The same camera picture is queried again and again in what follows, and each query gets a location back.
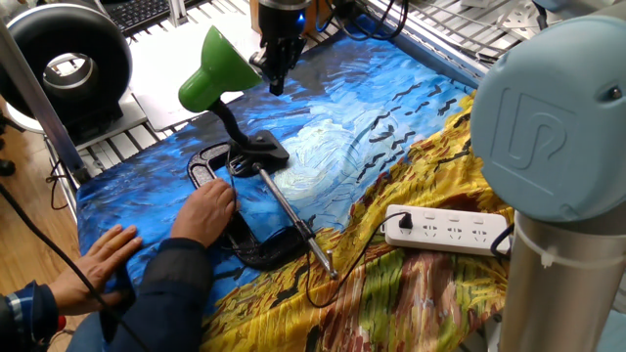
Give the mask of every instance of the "wooden floor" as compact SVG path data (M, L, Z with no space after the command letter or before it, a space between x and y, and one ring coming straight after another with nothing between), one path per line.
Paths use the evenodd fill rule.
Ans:
M20 134L7 128L7 133L0 138L6 142L5 148L0 151L0 158L12 160L17 167L15 175L0 177L0 183L9 190L44 234L69 257L77 258L76 224L69 210L53 210L50 207L52 185L46 184L45 179L51 166L43 137L30 132ZM65 203L59 187L55 202L56 205ZM3 295L20 289L33 280L48 284L66 268L66 264L27 228L1 197L0 268L0 293ZM74 330L82 318L68 318L67 329ZM50 351L65 351L69 340L70 336L67 334L58 336Z

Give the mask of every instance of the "finger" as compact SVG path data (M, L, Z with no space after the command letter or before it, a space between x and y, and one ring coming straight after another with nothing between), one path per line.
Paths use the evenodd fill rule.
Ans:
M121 225L117 224L115 226L113 226L112 228L110 228L108 231L105 232L104 235L102 235L95 243L94 245L91 246L91 248L89 248L89 251L87 252L87 255L94 255L96 254L98 251L100 251L100 249L102 248L103 245L105 245L106 242L110 241L113 237L117 236L120 232L121 232Z
M139 248L141 248L142 238L135 238L133 241L128 242L122 248L117 250L109 259L105 260L104 270L107 276L112 275L115 270L126 263L128 259L135 254Z
M135 227L135 225L131 225L124 229L124 231L122 231L119 235L103 244L100 251L98 251L95 255L101 260L105 260L112 256L118 249L122 248L130 240L134 239L136 235L137 227Z
M226 205L226 208L224 209L224 215L230 218L231 216L233 216L233 212L235 212L235 202L231 201L228 203L228 205Z
M229 202L233 201L233 199L235 199L235 193L233 192L232 188L228 188L224 192L222 192L221 195L219 195L219 198L217 199L217 205L226 206Z
M215 186L214 180L203 184L197 190L195 190L194 193L205 195L208 191L210 191L213 188L213 186Z
M101 297L108 306L113 307L124 299L124 293L122 291L113 291L111 293L102 294ZM98 304L98 307L98 310L102 310L104 308L101 304Z
M204 195L204 197L218 199L219 196L229 188L231 187L224 180L221 180L220 182L216 182L215 186L213 186L213 188L211 188L210 191Z

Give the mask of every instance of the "plug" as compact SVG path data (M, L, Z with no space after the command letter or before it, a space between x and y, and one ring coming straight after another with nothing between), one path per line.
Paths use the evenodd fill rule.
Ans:
M407 229L407 230L413 229L413 221L411 220L411 214L409 213L404 214L402 219L400 219L399 225L400 225L400 229Z

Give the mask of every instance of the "person's hand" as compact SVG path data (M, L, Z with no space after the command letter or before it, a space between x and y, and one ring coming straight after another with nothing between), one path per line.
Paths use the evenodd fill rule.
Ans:
M178 212L171 237L212 245L235 211L233 189L222 179L204 184L193 192Z
M135 238L136 234L135 226L122 231L121 225L115 225L91 246L85 256L74 262L98 292L104 290L105 283L115 270L126 263L141 246L142 239ZM59 315L81 315L103 308L70 268L63 271L48 287L57 302ZM123 294L114 291L103 294L102 298L113 306L122 300Z

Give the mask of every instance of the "gray cylinder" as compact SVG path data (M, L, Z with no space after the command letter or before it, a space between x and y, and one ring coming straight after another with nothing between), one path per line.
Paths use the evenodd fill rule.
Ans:
M501 352L596 349L626 266L626 235L582 233L585 230L566 230L515 213ZM533 243L571 263L554 262L545 268Z

